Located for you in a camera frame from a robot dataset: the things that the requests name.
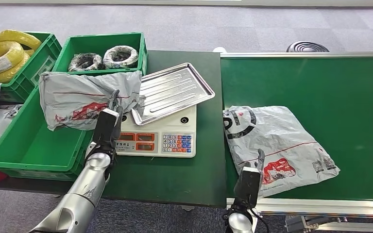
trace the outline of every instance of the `red digital display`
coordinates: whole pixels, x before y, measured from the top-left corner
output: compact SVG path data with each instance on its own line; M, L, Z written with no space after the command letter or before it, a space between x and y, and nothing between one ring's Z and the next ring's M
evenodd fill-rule
M121 133L120 141L135 141L135 133Z
M137 141L153 142L154 139L155 139L155 134L153 133L137 133L136 134Z
M137 143L136 150L148 150L152 151L154 149L154 143Z

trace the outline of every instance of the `green conveyor belt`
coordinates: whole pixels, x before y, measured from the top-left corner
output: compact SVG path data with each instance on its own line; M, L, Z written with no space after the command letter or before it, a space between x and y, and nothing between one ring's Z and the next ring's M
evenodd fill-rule
M221 58L224 108L282 105L341 169L273 198L373 200L373 57ZM225 146L227 192L237 174Z

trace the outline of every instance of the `gray carpet floor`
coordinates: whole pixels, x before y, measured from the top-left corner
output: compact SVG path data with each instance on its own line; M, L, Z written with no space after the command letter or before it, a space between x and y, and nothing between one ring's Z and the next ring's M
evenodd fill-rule
M292 42L309 40L332 52L373 51L373 9L0 5L0 31L5 29L52 32L61 44L72 35L141 31L149 50L285 51ZM0 233L26 232L58 201L53 195L0 191ZM219 233L223 211L101 200L89 232ZM265 219L271 232L286 232L283 216ZM265 232L263 226L258 232Z

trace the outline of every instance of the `scale keypad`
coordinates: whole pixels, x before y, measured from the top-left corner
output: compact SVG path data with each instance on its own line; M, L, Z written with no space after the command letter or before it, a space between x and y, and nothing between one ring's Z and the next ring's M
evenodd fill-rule
M192 153L192 135L164 133L162 138L163 152Z

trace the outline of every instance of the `red logo on bag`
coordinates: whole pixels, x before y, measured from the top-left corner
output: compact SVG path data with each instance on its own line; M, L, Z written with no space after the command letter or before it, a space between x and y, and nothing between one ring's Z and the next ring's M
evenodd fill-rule
M278 179L295 176L295 169L288 164L288 161L284 158L279 159L276 162L268 163L264 167L264 179L262 184L269 184Z
M56 120L57 122L61 122L61 121L66 120L66 118L65 118L65 117L60 117L60 116L58 116L58 115L55 114L55 120Z
M90 103L80 111L73 111L72 120L95 119L99 115L99 112L106 108L106 106L107 103Z

